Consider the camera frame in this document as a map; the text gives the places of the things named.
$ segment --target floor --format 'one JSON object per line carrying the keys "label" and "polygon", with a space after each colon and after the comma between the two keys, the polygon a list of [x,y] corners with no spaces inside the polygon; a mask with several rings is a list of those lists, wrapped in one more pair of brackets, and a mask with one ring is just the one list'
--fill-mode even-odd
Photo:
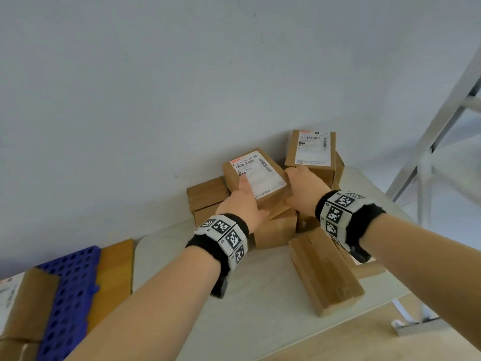
{"label": "floor", "polygon": [[[401,303],[415,320],[419,300],[412,294]],[[455,330],[398,337],[390,322],[401,319],[392,303],[290,346],[261,361],[480,361],[481,352]]]}

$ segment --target person's left arm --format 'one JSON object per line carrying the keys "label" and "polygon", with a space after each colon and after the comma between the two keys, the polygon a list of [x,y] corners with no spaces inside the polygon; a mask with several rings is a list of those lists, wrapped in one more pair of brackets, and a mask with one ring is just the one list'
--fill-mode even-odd
{"label": "person's left arm", "polygon": [[[241,218],[249,232],[268,216],[257,210],[244,176],[239,190],[217,209],[223,213]],[[220,262],[207,251],[187,247],[109,314],[67,361],[175,360],[220,273]]]}

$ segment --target hand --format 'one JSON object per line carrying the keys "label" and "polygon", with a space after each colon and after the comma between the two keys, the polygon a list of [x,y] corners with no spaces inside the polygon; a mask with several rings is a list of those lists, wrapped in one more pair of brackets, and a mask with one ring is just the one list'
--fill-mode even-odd
{"label": "hand", "polygon": [[254,232],[269,215],[268,210],[257,209],[256,199],[245,175],[240,177],[239,189],[224,200],[215,211],[216,215],[225,213],[235,214],[245,221],[249,233]]}
{"label": "hand", "polygon": [[286,199],[286,204],[301,213],[316,216],[316,206],[319,200],[331,189],[306,166],[286,169],[292,187],[293,195]]}

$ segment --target person's left hand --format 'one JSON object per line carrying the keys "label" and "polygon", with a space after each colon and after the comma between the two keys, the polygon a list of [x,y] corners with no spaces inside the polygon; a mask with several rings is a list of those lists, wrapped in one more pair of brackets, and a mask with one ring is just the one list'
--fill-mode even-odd
{"label": "person's left hand", "polygon": [[241,218],[247,224],[249,233],[254,232],[269,215],[268,210],[257,209],[256,199],[245,175],[240,177],[239,189],[224,200],[215,211],[216,215],[226,213]]}

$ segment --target black and white square marker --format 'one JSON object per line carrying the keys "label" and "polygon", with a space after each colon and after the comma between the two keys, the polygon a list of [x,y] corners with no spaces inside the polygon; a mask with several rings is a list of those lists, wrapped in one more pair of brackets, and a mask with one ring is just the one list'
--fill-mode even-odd
{"label": "black and white square marker", "polygon": [[349,195],[349,196],[353,197],[354,199],[365,199],[366,198],[365,196],[362,196],[362,195],[359,195],[359,194],[356,194],[356,193],[346,193],[346,195]]}
{"label": "black and white square marker", "polygon": [[347,208],[349,205],[355,202],[355,199],[352,199],[351,197],[346,195],[341,195],[341,197],[337,200],[334,200],[334,202],[339,204],[340,206]]}
{"label": "black and white square marker", "polygon": [[218,220],[217,223],[212,226],[212,228],[220,234],[224,234],[226,231],[229,230],[230,225],[221,220]]}
{"label": "black and white square marker", "polygon": [[335,226],[332,223],[329,223],[328,221],[326,222],[326,232],[331,236],[331,237],[336,237],[337,238],[337,226]]}
{"label": "black and white square marker", "polygon": [[227,242],[229,242],[232,249],[235,249],[241,242],[241,239],[239,238],[235,230],[231,230],[224,238],[227,240]]}
{"label": "black and white square marker", "polygon": [[202,227],[202,228],[208,227],[208,226],[210,226],[210,225],[211,225],[212,223],[214,223],[214,222],[215,222],[215,219],[207,219],[207,220],[201,225],[201,227]]}
{"label": "black and white square marker", "polygon": [[239,263],[244,257],[244,246],[240,246],[240,248],[236,251],[236,262]]}
{"label": "black and white square marker", "polygon": [[327,218],[334,223],[338,224],[342,217],[343,211],[335,206],[331,206],[327,215]]}

